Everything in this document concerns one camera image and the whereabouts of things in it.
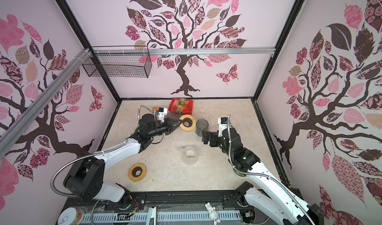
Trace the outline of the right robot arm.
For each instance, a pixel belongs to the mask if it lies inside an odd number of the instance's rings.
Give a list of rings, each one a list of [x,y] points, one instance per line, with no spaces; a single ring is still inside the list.
[[[239,193],[246,204],[267,215],[278,225],[323,225],[323,210],[308,204],[277,179],[252,151],[245,148],[234,128],[222,132],[204,131],[202,141],[218,147],[228,156],[233,170],[257,184],[244,186]]]

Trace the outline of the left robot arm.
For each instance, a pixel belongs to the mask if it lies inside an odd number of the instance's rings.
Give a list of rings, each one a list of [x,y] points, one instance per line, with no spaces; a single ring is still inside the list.
[[[74,162],[63,185],[73,195],[82,201],[111,201],[127,207],[131,203],[130,191],[119,184],[104,181],[105,172],[122,160],[143,152],[153,138],[169,135],[182,124],[181,119],[155,119],[152,114],[145,114],[138,121],[138,126],[125,142],[101,152]]]

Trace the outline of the coffee filter paper box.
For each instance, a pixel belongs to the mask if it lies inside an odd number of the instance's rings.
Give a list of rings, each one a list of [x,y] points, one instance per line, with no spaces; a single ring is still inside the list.
[[[162,107],[153,107],[152,110],[156,113],[163,112],[164,109]]]

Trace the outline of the wooden dripper ring stand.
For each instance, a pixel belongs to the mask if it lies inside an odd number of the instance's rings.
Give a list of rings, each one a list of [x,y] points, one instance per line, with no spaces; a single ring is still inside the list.
[[[192,115],[185,114],[180,117],[182,123],[180,124],[180,128],[183,131],[190,132],[196,128],[196,120]]]

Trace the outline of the grey glass pitcher wooden handle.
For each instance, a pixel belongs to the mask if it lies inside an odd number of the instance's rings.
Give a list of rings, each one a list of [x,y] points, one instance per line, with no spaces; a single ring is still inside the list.
[[[207,120],[202,118],[196,122],[195,132],[197,136],[202,137],[203,132],[208,131],[208,129],[209,129],[209,123]]]

